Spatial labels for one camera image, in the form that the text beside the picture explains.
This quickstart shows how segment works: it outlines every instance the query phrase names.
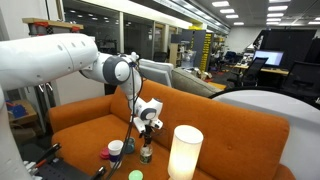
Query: bottle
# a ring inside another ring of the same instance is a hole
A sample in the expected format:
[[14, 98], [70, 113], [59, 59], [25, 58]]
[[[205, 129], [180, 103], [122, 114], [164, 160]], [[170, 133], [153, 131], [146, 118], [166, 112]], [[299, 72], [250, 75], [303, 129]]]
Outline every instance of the bottle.
[[140, 162], [142, 164], [149, 164], [152, 160], [152, 153], [151, 137], [145, 137], [145, 143], [140, 149]]

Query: paper cup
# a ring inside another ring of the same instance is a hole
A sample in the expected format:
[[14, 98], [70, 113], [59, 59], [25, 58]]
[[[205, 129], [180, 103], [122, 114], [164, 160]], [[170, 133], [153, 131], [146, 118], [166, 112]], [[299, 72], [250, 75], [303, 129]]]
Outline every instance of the paper cup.
[[109, 161], [110, 161], [111, 168], [113, 168], [113, 166], [116, 164], [116, 162], [119, 161], [122, 146], [123, 146], [123, 142], [121, 140], [113, 140], [108, 144]]

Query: lamp shade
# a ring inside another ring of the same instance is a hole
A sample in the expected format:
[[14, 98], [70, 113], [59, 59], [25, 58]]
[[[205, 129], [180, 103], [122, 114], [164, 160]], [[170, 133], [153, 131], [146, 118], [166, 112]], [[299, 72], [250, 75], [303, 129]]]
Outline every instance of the lamp shade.
[[171, 179], [192, 179], [202, 141], [201, 131], [192, 126], [180, 125], [174, 129], [168, 165]]

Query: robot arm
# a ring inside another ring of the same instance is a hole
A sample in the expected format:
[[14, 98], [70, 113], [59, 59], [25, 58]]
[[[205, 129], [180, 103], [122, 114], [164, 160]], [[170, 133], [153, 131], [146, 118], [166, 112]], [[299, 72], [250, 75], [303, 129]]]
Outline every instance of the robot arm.
[[140, 133], [145, 131], [142, 124], [160, 129], [162, 103], [155, 99], [146, 103], [137, 97], [142, 82], [132, 67], [136, 59], [135, 54], [116, 57], [99, 53], [93, 40], [82, 34], [0, 42], [0, 179], [31, 179], [10, 131], [2, 91], [43, 84], [81, 70], [89, 79], [120, 86], [135, 110], [134, 122]]

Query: green lid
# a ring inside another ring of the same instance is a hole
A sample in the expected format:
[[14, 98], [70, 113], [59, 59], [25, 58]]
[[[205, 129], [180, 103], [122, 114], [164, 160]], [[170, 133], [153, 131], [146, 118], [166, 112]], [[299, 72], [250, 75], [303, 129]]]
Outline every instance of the green lid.
[[139, 170], [133, 170], [129, 174], [129, 180], [142, 180], [143, 179], [143, 174]]

